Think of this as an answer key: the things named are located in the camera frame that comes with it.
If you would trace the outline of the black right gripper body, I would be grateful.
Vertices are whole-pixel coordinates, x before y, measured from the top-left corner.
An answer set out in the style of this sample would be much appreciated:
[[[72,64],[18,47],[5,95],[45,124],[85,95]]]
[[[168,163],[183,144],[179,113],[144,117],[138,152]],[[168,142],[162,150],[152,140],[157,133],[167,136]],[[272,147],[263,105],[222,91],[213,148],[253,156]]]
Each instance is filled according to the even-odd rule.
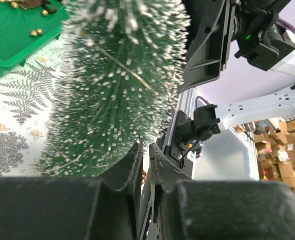
[[[242,0],[234,17],[233,39],[239,50],[238,59],[264,71],[271,69],[295,51],[295,43],[279,20],[288,0]]]

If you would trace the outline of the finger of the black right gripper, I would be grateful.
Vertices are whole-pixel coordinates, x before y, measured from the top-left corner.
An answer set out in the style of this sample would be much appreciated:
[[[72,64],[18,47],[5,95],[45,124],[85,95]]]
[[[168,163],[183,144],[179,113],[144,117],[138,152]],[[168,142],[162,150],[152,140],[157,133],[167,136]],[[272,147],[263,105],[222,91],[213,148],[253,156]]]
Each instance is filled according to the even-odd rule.
[[[229,56],[236,4],[230,0],[184,0],[190,26],[183,84],[178,93],[219,78]]]

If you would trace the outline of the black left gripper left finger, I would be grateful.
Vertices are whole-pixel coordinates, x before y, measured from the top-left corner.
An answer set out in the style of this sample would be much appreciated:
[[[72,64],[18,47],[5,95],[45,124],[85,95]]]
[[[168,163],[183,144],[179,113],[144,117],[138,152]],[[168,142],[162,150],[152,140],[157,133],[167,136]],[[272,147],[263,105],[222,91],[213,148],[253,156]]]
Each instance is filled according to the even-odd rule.
[[[0,240],[135,240],[143,145],[98,177],[0,177]]]

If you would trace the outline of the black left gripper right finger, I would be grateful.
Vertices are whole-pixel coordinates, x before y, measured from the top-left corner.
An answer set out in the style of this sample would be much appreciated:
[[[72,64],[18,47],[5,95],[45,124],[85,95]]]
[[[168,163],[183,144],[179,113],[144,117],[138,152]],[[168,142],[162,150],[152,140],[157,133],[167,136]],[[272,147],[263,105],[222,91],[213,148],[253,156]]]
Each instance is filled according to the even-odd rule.
[[[295,240],[295,194],[279,181],[192,180],[151,144],[154,222],[164,240]]]

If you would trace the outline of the small green christmas tree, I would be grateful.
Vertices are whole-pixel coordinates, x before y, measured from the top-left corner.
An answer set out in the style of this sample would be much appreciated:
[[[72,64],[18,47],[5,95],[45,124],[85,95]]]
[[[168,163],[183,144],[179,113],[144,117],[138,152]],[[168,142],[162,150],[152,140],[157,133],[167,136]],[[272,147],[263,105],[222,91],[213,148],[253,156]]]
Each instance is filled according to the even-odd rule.
[[[67,67],[38,170],[96,177],[168,126],[190,19],[179,0],[72,0],[66,9]]]

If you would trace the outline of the brown ribbon gold berries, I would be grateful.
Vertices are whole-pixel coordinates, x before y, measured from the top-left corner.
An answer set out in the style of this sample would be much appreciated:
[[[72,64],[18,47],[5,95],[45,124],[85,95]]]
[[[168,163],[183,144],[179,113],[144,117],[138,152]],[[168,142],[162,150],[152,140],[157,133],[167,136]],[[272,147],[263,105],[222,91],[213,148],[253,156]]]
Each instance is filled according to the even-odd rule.
[[[0,0],[0,3],[6,3],[13,9],[22,8],[26,11],[41,7],[43,16],[53,15],[58,11],[58,7],[50,0]]]

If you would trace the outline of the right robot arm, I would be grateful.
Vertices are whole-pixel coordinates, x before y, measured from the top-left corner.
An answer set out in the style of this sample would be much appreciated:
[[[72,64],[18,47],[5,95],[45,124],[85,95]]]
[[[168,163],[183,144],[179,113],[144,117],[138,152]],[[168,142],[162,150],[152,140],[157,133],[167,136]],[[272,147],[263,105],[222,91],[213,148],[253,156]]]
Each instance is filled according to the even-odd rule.
[[[295,41],[279,19],[286,0],[186,0],[191,17],[187,63],[178,92],[215,81],[224,70],[230,44],[236,58],[264,71],[295,77]],[[192,149],[215,134],[243,124],[275,117],[295,117],[295,84],[273,94],[225,105],[198,107],[193,117],[179,110],[174,120],[169,155],[182,164]]]

